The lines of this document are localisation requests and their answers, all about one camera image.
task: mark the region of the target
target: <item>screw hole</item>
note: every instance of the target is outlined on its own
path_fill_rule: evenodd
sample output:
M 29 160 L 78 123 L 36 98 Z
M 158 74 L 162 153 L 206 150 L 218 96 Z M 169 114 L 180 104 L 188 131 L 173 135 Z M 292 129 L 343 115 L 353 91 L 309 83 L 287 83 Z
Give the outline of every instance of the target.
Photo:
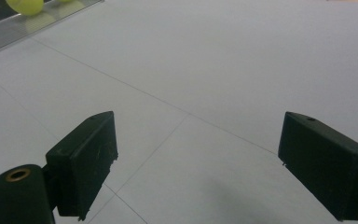
M 7 175 L 6 181 L 7 182 L 20 181 L 23 178 L 27 177 L 30 173 L 31 171 L 29 169 L 17 169 L 10 172 L 10 174 Z

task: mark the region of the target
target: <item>yellow ball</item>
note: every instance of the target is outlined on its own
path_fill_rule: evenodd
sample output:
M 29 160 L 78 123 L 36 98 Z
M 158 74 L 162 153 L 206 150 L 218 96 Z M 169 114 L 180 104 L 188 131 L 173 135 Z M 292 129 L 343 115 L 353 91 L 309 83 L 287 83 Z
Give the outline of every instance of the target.
M 7 4 L 16 12 L 25 16 L 33 16 L 43 8 L 43 0 L 6 0 Z

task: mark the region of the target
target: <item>tile grout line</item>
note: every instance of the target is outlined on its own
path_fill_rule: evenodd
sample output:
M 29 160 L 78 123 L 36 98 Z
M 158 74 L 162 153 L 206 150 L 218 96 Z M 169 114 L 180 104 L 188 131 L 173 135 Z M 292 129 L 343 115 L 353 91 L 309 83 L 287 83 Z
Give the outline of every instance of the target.
M 124 200 L 120 197 L 120 196 L 118 196 L 116 193 L 115 193 L 115 191 L 114 190 L 112 190 L 112 192 L 115 194 L 115 196 L 116 197 L 118 197 L 124 204 L 126 204 L 129 208 L 130 208 L 130 210 L 132 210 L 132 212 L 134 212 L 141 220 L 143 220 L 144 221 L 144 223 L 146 223 L 147 224 L 147 222 L 146 222 L 146 220 L 144 220 L 144 218 L 143 217 L 141 217 L 141 215 L 139 215 L 131 206 L 129 206 L 126 202 L 124 202 Z
M 120 192 L 120 190 L 138 173 L 138 171 L 144 167 L 144 165 L 149 161 L 149 159 L 155 154 L 156 151 L 158 151 L 162 145 L 164 145 L 165 142 L 168 141 L 168 139 L 173 135 L 173 133 L 176 132 L 176 130 L 182 125 L 182 123 L 190 116 L 190 114 L 187 114 L 181 121 L 180 123 L 170 132 L 170 134 L 168 134 L 168 136 L 164 139 L 164 141 L 162 141 L 157 147 L 156 149 L 153 150 L 153 152 L 146 158 L 146 160 L 144 162 L 142 162 L 142 164 L 136 169 L 136 171 L 126 180 L 126 182 L 124 182 L 123 185 L 121 185 L 121 187 L 117 190 L 117 194 Z
M 254 146 L 256 146 L 256 147 L 259 147 L 259 148 L 261 148 L 261 149 L 263 149 L 263 150 L 266 150 L 267 152 L 272 153 L 272 154 L 274 154 L 274 155 L 277 155 L 275 152 L 273 152 L 273 151 L 271 151 L 271 150 L 268 150 L 268 149 L 266 149 L 265 147 L 261 147 L 260 145 L 254 143 L 254 142 L 251 142 L 251 141 L 247 140 L 246 138 L 240 137 L 239 135 L 237 135 L 237 134 L 235 134 L 235 133 L 232 133 L 232 132 L 230 132 L 230 131 L 228 131 L 228 130 L 226 130 L 226 129 L 224 129 L 224 128 L 221 128 L 221 127 L 217 126 L 216 124 L 211 123 L 210 121 L 207 121 L 207 120 L 205 120 L 205 119 L 202 119 L 202 118 L 200 118 L 199 116 L 196 116 L 196 115 L 194 115 L 194 114 L 192 114 L 192 113 L 190 113 L 190 112 L 188 112 L 188 111 L 186 111 L 186 110 L 180 108 L 180 107 L 177 106 L 177 105 L 173 105 L 173 104 L 171 104 L 171 103 L 168 103 L 167 101 L 164 101 L 164 100 L 158 98 L 157 96 L 152 95 L 151 93 L 148 93 L 148 92 L 146 92 L 146 91 L 142 91 L 142 90 L 140 90 L 140 89 L 138 89 L 138 88 L 132 86 L 131 84 L 129 84 L 129 83 L 125 82 L 125 81 L 122 81 L 122 80 L 120 80 L 120 79 L 118 79 L 118 78 L 116 78 L 116 77 L 109 76 L 109 74 L 107 74 L 107 73 L 105 73 L 105 72 L 103 72 L 103 71 L 100 71 L 99 69 L 97 69 L 97 68 L 95 68 L 95 67 L 93 67 L 93 66 L 91 66 L 91 65 L 88 65 L 88 64 L 86 64 L 86 63 L 83 63 L 83 62 L 79 61 L 78 59 L 75 59 L 75 58 L 73 58 L 73 57 L 71 57 L 71 56 L 69 56 L 69 55 L 67 55 L 67 54 L 65 54 L 65 53 L 62 53 L 62 52 L 60 52 L 59 50 L 57 50 L 57 49 L 55 49 L 55 48 L 53 48 L 53 47 L 51 47 L 51 46 L 49 46 L 49 45 L 46 45 L 45 43 L 43 43 L 43 42 L 41 42 L 41 41 L 39 41 L 39 40 L 37 40 L 37 39 L 34 39 L 34 41 L 38 42 L 39 44 L 45 46 L 45 47 L 48 48 L 48 49 L 51 49 L 51 50 L 54 50 L 54 51 L 60 53 L 61 55 L 65 56 L 65 57 L 67 57 L 67 58 L 69 58 L 69 59 L 72 59 L 72 60 L 74 60 L 74 61 L 76 61 L 76 62 L 78 62 L 78 63 L 81 63 L 81 64 L 87 66 L 88 68 L 91 68 L 92 70 L 95 70 L 96 72 L 105 75 L 106 77 L 112 78 L 113 80 L 116 80 L 116 81 L 118 81 L 118 82 L 120 82 L 120 83 L 122 83 L 122 84 L 124 84 L 124 85 L 126 85 L 126 86 L 129 86 L 129 87 L 131 87 L 131 88 L 133 88 L 133 89 L 135 89 L 135 90 L 137 90 L 137 91 L 140 91 L 140 92 L 142 92 L 142 93 L 144 93 L 144 94 L 146 94 L 146 95 L 148 95 L 148 96 L 150 96 L 150 97 L 152 97 L 152 98 L 154 98 L 154 99 L 156 99 L 156 100 L 158 100 L 158 101 L 160 101 L 160 102 L 162 102 L 162 103 L 164 103 L 164 104 L 170 105 L 170 106 L 172 106 L 172 107 L 174 107 L 174 108 L 176 108 L 176 109 L 178 109 L 178 110 L 180 110 L 180 111 L 182 111 L 182 112 L 187 113 L 188 115 L 191 115 L 191 116 L 193 116 L 193 117 L 195 117 L 195 118 L 197 118 L 197 119 L 200 119 L 200 120 L 202 120 L 203 122 L 206 122 L 206 123 L 208 123 L 208 124 L 214 126 L 214 127 L 217 128 L 217 129 L 220 129 L 220 130 L 222 130 L 222 131 L 224 131 L 224 132 L 226 132 L 226 133 L 230 133 L 230 134 L 232 134 L 232 135 L 234 135 L 234 136 L 240 138 L 241 140 L 243 140 L 243 141 L 245 141 L 245 142 L 247 142 L 247 143 L 249 143 L 249 144 L 252 144 L 252 145 L 254 145 Z
M 86 63 L 83 63 L 83 62 L 79 61 L 78 59 L 75 59 L 75 58 L 73 58 L 73 57 L 71 57 L 71 56 L 69 56 L 69 55 L 67 55 L 67 54 L 65 54 L 65 53 L 62 53 L 62 52 L 60 52 L 59 50 L 56 50 L 55 48 L 52 48 L 51 46 L 46 45 L 45 43 L 43 43 L 43 42 L 41 42 L 41 41 L 39 41 L 39 40 L 37 40 L 37 39 L 34 39 L 34 41 L 38 42 L 39 44 L 45 46 L 45 47 L 48 48 L 48 49 L 52 49 L 52 50 L 54 50 L 54 51 L 60 53 L 61 55 L 65 56 L 65 57 L 67 57 L 67 58 L 69 58 L 69 59 L 74 60 L 75 62 L 81 63 L 81 64 L 87 66 L 88 68 L 90 68 L 90 69 L 92 69 L 92 70 L 94 70 L 94 71 L 96 71 L 96 72 L 98 72 L 98 73 L 100 73 L 100 74 L 103 74 L 104 76 L 106 76 L 106 77 L 108 77 L 108 78 L 112 78 L 113 80 L 118 81 L 118 82 L 120 82 L 121 84 L 124 84 L 124 85 L 126 85 L 126 86 L 128 86 L 128 87 L 131 87 L 131 88 L 133 88 L 133 89 L 135 89 L 135 90 L 137 90 L 137 91 L 139 91 L 139 92 L 141 92 L 141 93 L 144 93 L 144 94 L 146 94 L 146 95 L 148 95 L 148 96 L 150 96 L 150 97 L 152 97 L 152 98 L 154 98 L 154 99 L 156 99 L 156 100 L 158 100 L 158 101 L 160 101 L 160 102 L 162 102 L 162 103 L 164 103 L 164 104 L 166 104 L 166 105 L 170 105 L 170 106 L 176 108 L 177 110 L 180 110 L 180 111 L 185 112 L 185 113 L 188 114 L 187 111 L 183 110 L 182 108 L 180 108 L 180 107 L 178 107 L 178 106 L 176 106 L 176 105 L 172 105 L 172 104 L 170 104 L 170 103 L 168 103 L 168 102 L 166 102 L 166 101 L 164 101 L 164 100 L 161 100 L 161 99 L 157 98 L 156 96 L 154 96 L 154 95 L 152 95 L 152 94 L 150 94 L 150 93 L 148 93 L 148 92 L 146 92 L 146 91 L 142 91 L 142 90 L 140 90 L 140 89 L 138 89 L 138 88 L 132 86 L 131 84 L 129 84 L 129 83 L 127 83 L 127 82 L 124 82 L 124 81 L 122 81 L 122 80 L 120 80 L 120 79 L 118 79 L 118 78 L 116 78 L 116 77 L 111 77 L 111 76 L 109 76 L 108 74 L 106 74 L 105 72 L 103 72 L 103 71 L 101 71 L 101 70 L 99 70 L 99 69 L 97 69 L 97 68 L 95 68 L 95 67 L 93 67 L 93 66 L 91 66 L 91 65 L 88 65 L 88 64 L 86 64 Z
M 10 92 L 8 92 L 8 90 L 5 89 L 1 84 L 0 84 L 0 88 L 1 88 L 6 94 L 8 94 L 8 95 L 10 96 L 10 98 L 12 98 L 23 110 L 25 110 L 25 112 L 26 112 L 27 114 L 31 115 L 31 117 L 32 117 L 34 120 L 36 120 L 36 122 L 37 122 L 39 125 L 41 125 L 42 128 L 43 128 L 46 132 L 48 132 L 48 133 L 49 133 L 53 138 L 55 138 L 56 140 L 59 140 L 59 138 L 58 138 L 55 134 L 53 134 L 39 119 L 36 118 L 36 116 L 35 116 L 33 113 L 31 113 L 27 108 L 25 108 L 25 106 L 24 106 L 22 103 L 20 103 L 20 102 L 16 99 L 16 97 L 14 97 Z
M 127 204 L 120 196 L 118 196 L 117 194 L 116 194 L 116 196 L 117 196 L 124 204 L 126 204 L 126 205 L 130 208 L 130 210 L 132 210 L 132 212 L 136 214 L 136 216 L 138 216 L 144 223 L 148 224 L 147 221 L 146 221 L 143 217 L 141 217 L 141 215 L 139 215 L 139 214 L 138 214 L 129 204 Z
M 113 192 L 113 196 L 110 197 L 110 199 L 101 207 L 101 209 L 89 220 L 88 224 L 91 223 L 91 221 L 96 218 L 100 213 L 101 211 L 106 207 L 106 205 L 112 201 L 117 195 Z
M 226 129 L 223 129 L 223 128 L 217 126 L 216 124 L 213 124 L 213 123 L 209 122 L 208 120 L 202 119 L 202 118 L 200 118 L 199 116 L 196 116 L 196 115 L 193 115 L 193 114 L 190 114 L 190 115 L 193 116 L 194 118 L 197 118 L 197 119 L 202 120 L 203 122 L 205 122 L 205 123 L 207 123 L 207 124 L 209 124 L 209 125 L 214 126 L 215 128 L 217 128 L 217 129 L 219 129 L 219 130 L 221 130 L 221 131 L 223 131 L 223 132 L 225 132 L 225 133 L 232 134 L 232 135 L 234 135 L 234 136 L 240 138 L 241 140 L 243 140 L 243 141 L 245 141 L 245 142 L 247 142 L 247 143 L 249 143 L 249 144 L 251 144 L 251 145 L 253 145 L 253 146 L 255 146 L 255 147 L 259 147 L 259 148 L 261 148 L 261 149 L 263 149 L 263 150 L 265 150 L 265 151 L 267 151 L 267 152 L 269 152 L 269 153 L 271 153 L 271 154 L 278 155 L 278 154 L 276 154 L 275 152 L 270 151 L 270 150 L 266 149 L 265 147 L 261 147 L 260 145 L 254 143 L 254 142 L 251 142 L 251 141 L 249 141 L 249 140 L 247 140 L 247 139 L 245 139 L 245 138 L 242 138 L 242 137 L 236 135 L 235 133 L 232 133 L 232 132 L 230 132 L 230 131 L 228 131 L 228 130 L 226 130 Z

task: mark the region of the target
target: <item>white surface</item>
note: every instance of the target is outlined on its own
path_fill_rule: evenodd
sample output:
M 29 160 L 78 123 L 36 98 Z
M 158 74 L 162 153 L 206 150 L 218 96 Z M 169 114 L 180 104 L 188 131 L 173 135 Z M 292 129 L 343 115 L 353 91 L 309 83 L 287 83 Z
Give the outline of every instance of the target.
M 106 110 L 119 159 L 87 222 L 336 223 L 276 153 L 287 110 L 358 141 L 358 3 L 87 9 L 0 52 L 0 173 Z
M 36 39 L 274 152 L 288 110 L 358 141 L 356 3 L 108 1 Z
M 193 117 L 118 195 L 147 223 L 337 223 L 276 155 Z

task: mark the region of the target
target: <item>floor tile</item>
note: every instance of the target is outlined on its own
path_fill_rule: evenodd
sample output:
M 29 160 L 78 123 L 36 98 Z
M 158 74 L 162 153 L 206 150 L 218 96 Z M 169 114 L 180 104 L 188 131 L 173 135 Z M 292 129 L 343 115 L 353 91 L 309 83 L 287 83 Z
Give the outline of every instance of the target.
M 89 212 L 87 213 L 84 223 L 90 221 L 103 209 L 103 207 L 115 196 L 115 193 L 110 190 L 106 185 L 103 185 L 97 195 L 94 203 L 92 204 Z M 54 209 L 54 217 L 57 224 L 79 224 L 77 217 L 60 217 L 57 208 Z
M 115 196 L 90 224 L 130 223 L 145 224 L 121 199 Z
M 57 143 L 46 129 L 0 88 L 0 174 L 23 164 L 46 164 Z
M 31 38 L 25 38 L 8 48 L 0 51 L 0 69 L 18 60 L 29 57 L 34 53 L 43 50 L 43 46 Z
M 150 224 L 337 223 L 276 155 L 193 117 L 117 195 Z
M 115 112 L 118 161 L 106 184 L 118 190 L 186 113 L 45 48 L 0 69 L 0 84 L 58 139 L 97 113 Z
M 107 1 L 35 39 L 273 152 L 286 111 L 358 141 L 355 3 Z

